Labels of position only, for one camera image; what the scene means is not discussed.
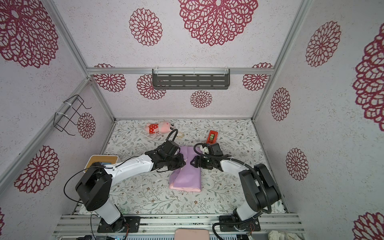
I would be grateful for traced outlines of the pink wrapping paper sheet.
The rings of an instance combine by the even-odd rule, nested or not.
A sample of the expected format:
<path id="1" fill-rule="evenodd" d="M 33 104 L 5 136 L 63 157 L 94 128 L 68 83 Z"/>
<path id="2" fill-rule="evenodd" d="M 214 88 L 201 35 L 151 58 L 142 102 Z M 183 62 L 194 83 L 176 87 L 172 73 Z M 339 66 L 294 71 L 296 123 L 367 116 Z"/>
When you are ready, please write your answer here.
<path id="1" fill-rule="evenodd" d="M 202 191 L 201 169 L 191 165 L 191 161 L 197 156 L 194 147 L 181 147 L 181 154 L 184 156 L 186 165 L 171 173 L 169 188 L 171 190 L 199 193 Z"/>

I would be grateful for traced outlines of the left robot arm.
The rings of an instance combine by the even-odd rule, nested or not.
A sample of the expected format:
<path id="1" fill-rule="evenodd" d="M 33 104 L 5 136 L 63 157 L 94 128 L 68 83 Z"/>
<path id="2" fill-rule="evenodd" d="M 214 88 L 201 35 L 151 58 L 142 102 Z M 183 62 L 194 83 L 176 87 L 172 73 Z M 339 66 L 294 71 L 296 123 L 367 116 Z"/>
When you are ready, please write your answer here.
<path id="1" fill-rule="evenodd" d="M 110 199 L 111 187 L 138 174 L 159 170 L 180 169 L 186 165 L 181 148 L 173 141 L 165 141 L 155 150 L 128 159 L 122 163 L 102 165 L 99 162 L 84 169 L 84 175 L 75 186 L 80 202 L 87 211 L 101 217 L 101 224 L 109 232 L 119 232 L 126 219 Z"/>

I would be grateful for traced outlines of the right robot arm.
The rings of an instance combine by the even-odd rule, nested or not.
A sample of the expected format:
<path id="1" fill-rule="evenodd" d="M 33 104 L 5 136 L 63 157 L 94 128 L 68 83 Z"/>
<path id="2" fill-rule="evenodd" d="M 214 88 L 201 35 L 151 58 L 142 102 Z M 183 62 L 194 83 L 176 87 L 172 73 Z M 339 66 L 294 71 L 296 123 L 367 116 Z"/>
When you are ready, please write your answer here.
<path id="1" fill-rule="evenodd" d="M 191 161 L 195 168 L 217 169 L 238 177 L 241 182 L 245 202 L 236 208 L 230 220 L 213 224 L 214 235 L 221 240 L 216 227 L 233 227 L 245 229 L 254 226 L 263 214 L 272 213 L 272 205 L 281 200 L 281 192 L 271 173 L 264 164 L 251 166 L 230 155 L 223 154 L 218 143 L 209 145 L 198 143 L 193 147 L 196 157 Z"/>

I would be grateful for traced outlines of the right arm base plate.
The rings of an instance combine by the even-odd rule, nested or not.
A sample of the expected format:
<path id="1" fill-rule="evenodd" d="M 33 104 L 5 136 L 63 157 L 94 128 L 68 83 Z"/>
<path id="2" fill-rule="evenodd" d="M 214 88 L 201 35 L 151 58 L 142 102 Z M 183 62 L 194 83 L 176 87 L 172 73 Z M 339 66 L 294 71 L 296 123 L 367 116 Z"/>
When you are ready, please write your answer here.
<path id="1" fill-rule="evenodd" d="M 261 225 L 259 219 L 251 218 L 250 221 L 246 223 L 240 223 L 240 220 L 236 219 L 234 216 L 219 216 L 220 231 L 221 232 L 259 232 L 261 230 Z"/>

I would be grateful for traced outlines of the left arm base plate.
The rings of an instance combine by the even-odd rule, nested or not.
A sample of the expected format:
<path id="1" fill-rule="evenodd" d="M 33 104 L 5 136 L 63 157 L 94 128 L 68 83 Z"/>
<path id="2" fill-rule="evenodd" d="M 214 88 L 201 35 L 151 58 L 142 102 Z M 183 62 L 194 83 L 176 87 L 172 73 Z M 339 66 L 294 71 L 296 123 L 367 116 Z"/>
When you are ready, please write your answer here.
<path id="1" fill-rule="evenodd" d="M 141 217 L 127 217 L 121 215 L 112 224 L 101 218 L 97 233 L 137 233 L 140 226 Z"/>

